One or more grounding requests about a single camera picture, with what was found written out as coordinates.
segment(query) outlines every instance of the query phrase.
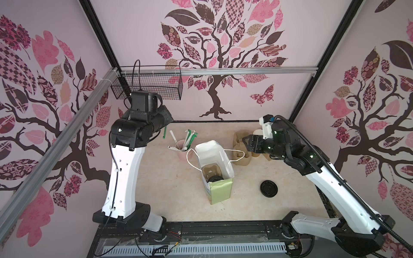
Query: black metal mesh basket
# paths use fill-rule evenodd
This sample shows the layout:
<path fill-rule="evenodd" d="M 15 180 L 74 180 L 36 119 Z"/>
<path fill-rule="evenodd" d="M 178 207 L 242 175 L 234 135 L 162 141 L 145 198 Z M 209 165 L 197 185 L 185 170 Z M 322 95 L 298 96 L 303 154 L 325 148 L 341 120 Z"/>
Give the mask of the black metal mesh basket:
<path fill-rule="evenodd" d="M 125 68 L 123 70 L 131 67 L 133 66 L 121 66 Z M 129 92 L 144 90 L 158 93 L 163 99 L 180 100 L 183 88 L 181 70 L 174 65 L 139 65 L 136 66 L 135 75 L 122 72 L 111 88 L 116 99 L 125 99 Z"/>

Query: black aluminum profile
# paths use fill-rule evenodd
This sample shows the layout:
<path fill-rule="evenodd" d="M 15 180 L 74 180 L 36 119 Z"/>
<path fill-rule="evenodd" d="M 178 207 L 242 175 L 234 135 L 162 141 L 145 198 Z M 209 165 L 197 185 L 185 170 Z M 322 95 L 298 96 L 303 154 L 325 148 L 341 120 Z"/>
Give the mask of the black aluminum profile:
<path fill-rule="evenodd" d="M 323 56 L 321 57 L 320 62 L 318 63 L 318 70 L 314 77 L 310 79 L 307 86 L 305 87 L 303 93 L 300 96 L 297 104 L 295 105 L 290 118 L 288 119 L 290 122 L 294 122 L 297 118 L 301 108 L 304 106 L 308 96 L 310 95 L 311 91 L 313 90 L 314 86 L 316 85 L 317 81 L 320 78 L 321 73 L 326 68 L 328 61 L 330 60 L 331 56 L 333 55 L 334 51 L 336 50 L 340 40 L 343 38 L 344 33 L 350 26 L 351 22 L 353 21 L 354 17 L 356 16 L 363 0 L 353 0 L 347 9 L 343 19 L 340 22 L 336 32 L 333 35 L 330 43 L 327 46 Z"/>
<path fill-rule="evenodd" d="M 109 41 L 106 37 L 106 34 L 103 31 L 102 25 L 99 22 L 99 19 L 97 18 L 96 12 L 93 9 L 92 3 L 90 2 L 90 0 L 79 0 L 79 3 L 81 4 L 96 36 L 97 39 L 99 40 L 103 51 L 106 54 L 107 59 L 109 60 L 109 63 L 112 67 L 116 67 L 118 69 L 118 72 L 120 73 L 119 76 L 119 81 L 121 83 L 121 85 L 124 85 L 122 88 L 125 91 L 126 96 L 130 96 L 131 95 L 131 90 L 130 88 L 127 86 L 128 83 L 126 82 L 125 78 L 122 77 L 122 69 L 118 63 L 118 60 L 116 59 L 115 53 L 112 50 L 112 47 L 109 44 Z"/>

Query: round black lid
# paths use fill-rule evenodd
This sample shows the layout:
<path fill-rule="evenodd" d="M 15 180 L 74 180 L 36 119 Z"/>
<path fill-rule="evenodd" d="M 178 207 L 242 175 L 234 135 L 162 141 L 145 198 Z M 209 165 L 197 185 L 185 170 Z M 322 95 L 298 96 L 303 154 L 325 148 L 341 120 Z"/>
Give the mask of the round black lid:
<path fill-rule="evenodd" d="M 277 185 L 270 180 L 262 182 L 260 187 L 261 193 L 266 197 L 274 197 L 278 193 Z"/>
<path fill-rule="evenodd" d="M 213 175 L 209 178 L 208 182 L 216 182 L 219 180 L 223 180 L 223 178 L 220 175 Z"/>

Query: pink wall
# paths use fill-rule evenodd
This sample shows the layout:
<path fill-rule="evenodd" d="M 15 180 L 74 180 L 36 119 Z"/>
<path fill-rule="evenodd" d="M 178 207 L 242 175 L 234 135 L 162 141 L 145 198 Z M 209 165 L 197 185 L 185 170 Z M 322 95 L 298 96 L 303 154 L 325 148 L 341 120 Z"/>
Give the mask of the pink wall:
<path fill-rule="evenodd" d="M 296 124 L 412 243 L 413 3 L 380 3 L 366 1 Z M 388 257 L 410 257 L 389 242 Z"/>
<path fill-rule="evenodd" d="M 349 4 L 349 0 L 93 1 L 121 65 L 140 59 L 142 65 L 180 64 L 188 69 L 256 67 L 260 61 L 266 64 L 258 67 L 316 66 Z M 214 25 L 221 28 L 223 23 L 229 25 L 228 33 L 213 31 Z M 267 26 L 268 34 L 261 39 Z M 208 78 L 183 78 L 182 99 L 165 101 L 174 119 L 256 120 L 270 110 L 288 117 L 309 75 L 213 76 L 211 84 Z"/>
<path fill-rule="evenodd" d="M 110 65 L 77 0 L 9 1 L 0 15 L 3 207 Z M 126 109 L 109 90 L 3 242 L 1 256 L 86 256 L 97 229 L 92 214 L 109 183 L 107 132 L 119 107 Z"/>

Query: beige tabletop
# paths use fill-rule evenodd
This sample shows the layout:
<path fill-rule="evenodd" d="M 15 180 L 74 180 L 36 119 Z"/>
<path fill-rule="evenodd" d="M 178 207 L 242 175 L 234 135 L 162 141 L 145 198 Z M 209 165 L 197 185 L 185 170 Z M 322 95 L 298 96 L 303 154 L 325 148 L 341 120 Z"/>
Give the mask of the beige tabletop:
<path fill-rule="evenodd" d="M 168 145 L 185 137 L 188 129 L 199 133 L 192 147 L 210 140 L 224 149 L 232 149 L 234 132 L 259 129 L 256 123 L 172 123 L 166 138 L 160 136 L 146 147 L 136 184 L 136 201 L 151 205 L 151 212 L 168 221 L 211 220 L 280 220 L 289 211 L 328 218 L 316 187 L 306 177 L 283 161 L 268 161 L 260 155 L 247 166 L 233 165 L 235 177 L 231 197 L 211 205 L 205 194 L 201 174 L 187 162 L 178 159 Z M 260 192 L 260 184 L 272 180 L 278 193 L 268 198 Z"/>

